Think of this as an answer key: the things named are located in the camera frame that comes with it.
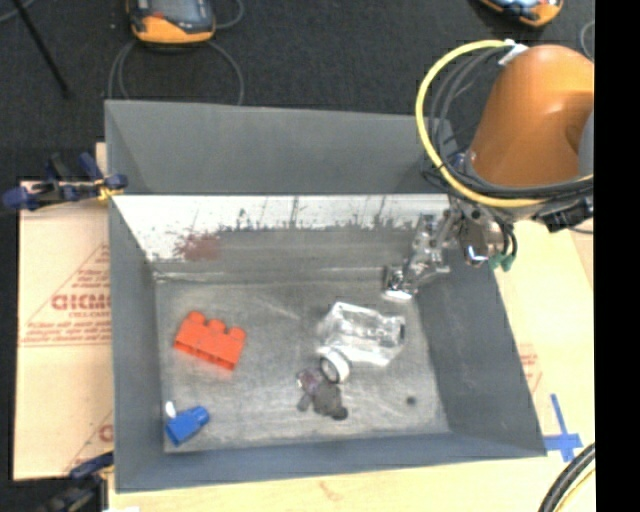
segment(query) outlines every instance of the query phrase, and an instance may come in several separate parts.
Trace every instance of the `orange robot body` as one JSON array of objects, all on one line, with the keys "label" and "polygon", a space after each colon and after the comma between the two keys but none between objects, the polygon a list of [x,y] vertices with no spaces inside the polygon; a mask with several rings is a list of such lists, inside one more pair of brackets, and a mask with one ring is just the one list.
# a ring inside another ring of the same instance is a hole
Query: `orange robot body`
[{"label": "orange robot body", "polygon": [[558,45],[530,48],[496,80],[470,156],[495,185],[550,185],[579,177],[578,150],[594,109],[595,67]]},{"label": "orange robot body", "polygon": [[184,46],[213,37],[215,16],[209,0],[127,0],[133,34],[159,46]]},{"label": "orange robot body", "polygon": [[191,311],[182,321],[174,339],[174,348],[210,363],[233,370],[238,364],[247,333],[227,326],[221,320]]}]

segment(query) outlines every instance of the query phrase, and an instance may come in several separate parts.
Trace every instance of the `blue toy block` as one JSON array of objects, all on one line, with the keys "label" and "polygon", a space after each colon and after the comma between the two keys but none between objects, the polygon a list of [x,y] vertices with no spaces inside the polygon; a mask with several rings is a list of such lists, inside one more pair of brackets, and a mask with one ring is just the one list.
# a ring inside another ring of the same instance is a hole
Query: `blue toy block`
[{"label": "blue toy block", "polygon": [[192,438],[209,422],[209,413],[202,406],[193,407],[180,412],[165,425],[165,432],[174,444],[179,446]]}]

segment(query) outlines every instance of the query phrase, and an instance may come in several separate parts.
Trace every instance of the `blue tape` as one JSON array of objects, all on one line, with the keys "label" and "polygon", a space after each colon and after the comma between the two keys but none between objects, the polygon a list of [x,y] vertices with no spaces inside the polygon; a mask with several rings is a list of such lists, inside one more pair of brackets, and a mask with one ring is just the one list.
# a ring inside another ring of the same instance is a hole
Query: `blue tape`
[{"label": "blue tape", "polygon": [[564,422],[562,416],[562,410],[560,409],[560,402],[555,393],[551,394],[551,403],[553,404],[553,410],[556,413],[556,418],[560,424],[560,434],[552,436],[544,436],[544,446],[547,451],[559,450],[564,462],[570,462],[574,459],[575,455],[573,450],[576,448],[582,448],[582,440],[578,434],[569,434],[567,431],[567,425]]}]

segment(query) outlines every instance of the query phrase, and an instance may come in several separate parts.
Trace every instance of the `gray bin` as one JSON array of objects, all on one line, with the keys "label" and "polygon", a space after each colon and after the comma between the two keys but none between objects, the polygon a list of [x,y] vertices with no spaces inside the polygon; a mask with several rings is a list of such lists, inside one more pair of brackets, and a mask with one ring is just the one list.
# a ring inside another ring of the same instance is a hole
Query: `gray bin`
[{"label": "gray bin", "polygon": [[[490,270],[452,250],[452,272],[412,302],[382,298],[418,215],[447,206],[420,177],[411,117],[106,109],[109,170],[131,179],[110,206],[119,491],[545,453]],[[206,250],[186,251],[194,240]],[[295,374],[314,364],[313,327],[335,300],[401,313],[409,333],[382,372],[342,386],[341,422],[295,408]],[[191,309],[246,329],[231,374],[171,347]],[[211,413],[178,448],[163,432],[168,399]]]}]

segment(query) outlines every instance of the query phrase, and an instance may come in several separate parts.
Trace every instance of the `yellow cable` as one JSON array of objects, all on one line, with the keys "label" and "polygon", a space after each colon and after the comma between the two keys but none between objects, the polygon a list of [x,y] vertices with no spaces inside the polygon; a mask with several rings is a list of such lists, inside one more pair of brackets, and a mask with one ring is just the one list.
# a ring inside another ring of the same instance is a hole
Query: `yellow cable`
[{"label": "yellow cable", "polygon": [[418,125],[418,133],[420,134],[420,139],[422,140],[422,144],[424,145],[425,150],[427,151],[427,155],[433,161],[435,166],[440,170],[440,173],[444,177],[445,180],[451,185],[455,190],[468,197],[469,199],[484,204],[487,206],[493,206],[495,208],[520,208],[523,206],[531,206],[535,204],[542,203],[541,199],[500,199],[495,197],[489,197],[470,188],[466,187],[458,180],[456,180],[451,173],[445,168],[440,155],[434,148],[431,143],[431,139],[429,139],[429,134],[427,133],[427,128],[424,123],[424,101],[427,95],[427,90],[429,86],[433,82],[433,79],[442,71],[442,69],[447,66],[451,61],[456,59],[457,57],[469,53],[475,50],[479,50],[482,48],[500,48],[502,46],[513,46],[513,42],[507,41],[499,41],[494,39],[487,39],[484,41],[476,41],[474,43],[468,43],[462,45],[455,50],[447,53],[444,57],[442,57],[435,65],[429,70],[427,75],[424,77],[422,84],[420,84],[420,89],[418,90],[418,96],[416,99],[416,123]]},{"label": "yellow cable", "polygon": [[595,477],[595,474],[596,474],[596,468],[591,468],[591,470],[588,473],[586,473],[580,479],[580,481],[571,488],[571,490],[567,494],[563,496],[563,498],[560,500],[560,502],[556,506],[556,509],[555,509],[556,512],[560,512],[567,506],[568,503],[571,503],[572,501],[574,501],[578,493],[582,490],[583,486],[587,482],[587,480],[589,480],[592,477]]}]

